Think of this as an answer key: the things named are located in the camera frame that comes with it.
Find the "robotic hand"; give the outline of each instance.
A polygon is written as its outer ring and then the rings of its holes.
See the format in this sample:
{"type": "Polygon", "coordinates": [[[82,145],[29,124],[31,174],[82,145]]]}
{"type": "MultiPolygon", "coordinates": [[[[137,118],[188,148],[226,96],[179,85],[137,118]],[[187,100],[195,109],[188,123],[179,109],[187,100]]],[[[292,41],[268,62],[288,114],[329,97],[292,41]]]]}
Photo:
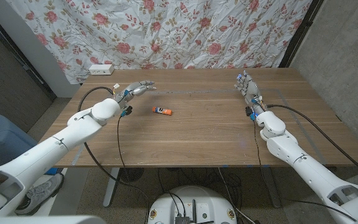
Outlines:
{"type": "Polygon", "coordinates": [[[262,95],[252,77],[244,70],[244,75],[237,76],[237,85],[234,87],[244,96],[248,106],[247,116],[255,120],[256,116],[266,111],[266,106],[262,102],[262,95]]]}
{"type": "Polygon", "coordinates": [[[153,81],[144,80],[141,82],[134,82],[127,86],[120,94],[116,96],[116,101],[121,102],[122,100],[128,102],[133,99],[134,96],[140,96],[145,93],[147,90],[155,90],[156,87],[153,87],[153,81]]]}

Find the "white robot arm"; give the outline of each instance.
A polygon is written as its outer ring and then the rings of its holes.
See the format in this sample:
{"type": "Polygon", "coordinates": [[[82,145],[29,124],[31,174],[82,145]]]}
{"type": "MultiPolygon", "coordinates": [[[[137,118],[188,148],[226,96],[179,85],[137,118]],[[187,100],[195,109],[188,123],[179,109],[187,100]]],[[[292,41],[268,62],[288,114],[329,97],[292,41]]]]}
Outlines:
{"type": "Polygon", "coordinates": [[[115,99],[107,98],[92,108],[74,114],[67,127],[7,164],[0,166],[0,217],[13,212],[33,183],[68,151],[96,135],[115,116],[125,116],[132,107],[127,102],[147,90],[151,81],[130,84],[115,99]]]}
{"type": "Polygon", "coordinates": [[[325,205],[352,217],[329,209],[337,223],[358,221],[358,185],[340,179],[302,150],[296,138],[285,129],[285,123],[267,111],[256,83],[246,71],[237,77],[237,82],[235,87],[252,110],[248,108],[247,115],[263,127],[260,136],[267,142],[269,152],[293,167],[325,205]]]}

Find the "wooden table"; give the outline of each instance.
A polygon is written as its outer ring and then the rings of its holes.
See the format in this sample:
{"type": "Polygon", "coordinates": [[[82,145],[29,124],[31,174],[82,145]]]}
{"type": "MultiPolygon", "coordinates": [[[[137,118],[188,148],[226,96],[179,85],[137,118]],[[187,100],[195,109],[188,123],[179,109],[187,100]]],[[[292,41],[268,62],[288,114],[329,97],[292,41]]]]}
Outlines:
{"type": "MultiPolygon", "coordinates": [[[[358,161],[358,140],[319,97],[306,80],[291,68],[251,68],[266,104],[291,106],[311,118],[328,136],[358,161]]],[[[121,119],[119,139],[128,167],[249,167],[258,166],[254,124],[245,114],[244,97],[234,90],[241,69],[121,70],[109,76],[90,76],[71,99],[43,140],[67,125],[81,97],[91,88],[155,81],[157,91],[135,97],[132,114],[121,119]],[[169,108],[172,116],[152,112],[169,108]]],[[[105,99],[108,92],[89,95],[83,109],[105,99]]],[[[310,123],[283,108],[271,108],[299,145],[327,166],[353,166],[310,123]]],[[[260,160],[267,166],[286,164],[269,153],[259,136],[260,160]]],[[[105,167],[122,167],[117,148],[117,119],[88,142],[105,167]]],[[[93,167],[83,146],[70,151],[55,167],[93,167]]]]}

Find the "power strip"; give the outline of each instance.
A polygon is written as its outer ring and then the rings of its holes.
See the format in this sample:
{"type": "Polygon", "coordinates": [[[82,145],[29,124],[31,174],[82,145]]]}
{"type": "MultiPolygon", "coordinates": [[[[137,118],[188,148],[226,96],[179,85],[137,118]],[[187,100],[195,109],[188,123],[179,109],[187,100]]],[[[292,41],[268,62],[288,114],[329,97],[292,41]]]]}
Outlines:
{"type": "Polygon", "coordinates": [[[113,65],[92,65],[89,68],[91,75],[111,75],[114,71],[113,65]]]}

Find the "shoe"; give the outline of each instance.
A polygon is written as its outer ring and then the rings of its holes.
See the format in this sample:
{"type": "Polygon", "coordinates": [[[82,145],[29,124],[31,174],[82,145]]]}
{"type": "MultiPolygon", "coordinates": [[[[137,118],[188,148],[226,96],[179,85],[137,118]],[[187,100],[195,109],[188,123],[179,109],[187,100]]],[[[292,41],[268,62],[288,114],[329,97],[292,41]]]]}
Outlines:
{"type": "Polygon", "coordinates": [[[15,213],[18,215],[33,215],[41,207],[41,204],[50,197],[54,197],[63,185],[64,176],[55,174],[45,183],[30,189],[15,213]]]}

